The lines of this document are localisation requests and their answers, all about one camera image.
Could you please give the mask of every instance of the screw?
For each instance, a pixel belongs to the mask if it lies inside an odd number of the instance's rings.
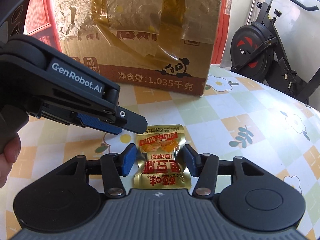
[[[196,193],[199,196],[207,196],[207,195],[211,194],[211,190],[208,189],[207,187],[199,187],[199,188],[196,189]]]
[[[124,193],[123,189],[122,188],[118,188],[118,187],[112,187],[108,190],[108,193],[111,195],[111,196],[120,196]]]

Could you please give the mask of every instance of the tablecloth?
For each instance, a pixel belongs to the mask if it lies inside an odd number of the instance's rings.
[[[119,105],[145,116],[149,125],[182,124],[187,143],[220,159],[244,156],[298,190],[307,203],[298,230],[320,236],[320,113],[295,99],[238,74],[212,66],[203,97],[121,84]],[[20,230],[12,209],[25,186],[76,155],[99,159],[121,152],[135,135],[31,118],[19,132],[21,153],[0,189],[0,239]],[[137,170],[123,178],[128,190]],[[90,185],[103,192],[101,177]],[[230,184],[219,176],[216,192]]]

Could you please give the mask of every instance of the finger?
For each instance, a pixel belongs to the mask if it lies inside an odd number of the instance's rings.
[[[8,163],[4,154],[0,155],[0,188],[6,183],[12,163]]]
[[[7,145],[4,147],[4,155],[9,163],[15,163],[21,150],[20,137],[17,134]]]

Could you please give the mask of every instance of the snack packet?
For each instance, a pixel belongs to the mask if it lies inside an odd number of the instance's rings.
[[[138,171],[134,188],[191,189],[188,168],[179,156],[186,138],[182,125],[148,126],[144,134],[137,135]]]

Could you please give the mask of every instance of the metal pole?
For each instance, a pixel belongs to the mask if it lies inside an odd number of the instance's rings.
[[[252,4],[251,4],[251,8],[250,8],[250,11],[249,11],[249,16],[248,16],[246,25],[248,25],[251,22],[251,17],[252,17],[253,8],[255,6],[255,3],[256,3],[256,0],[252,0]]]

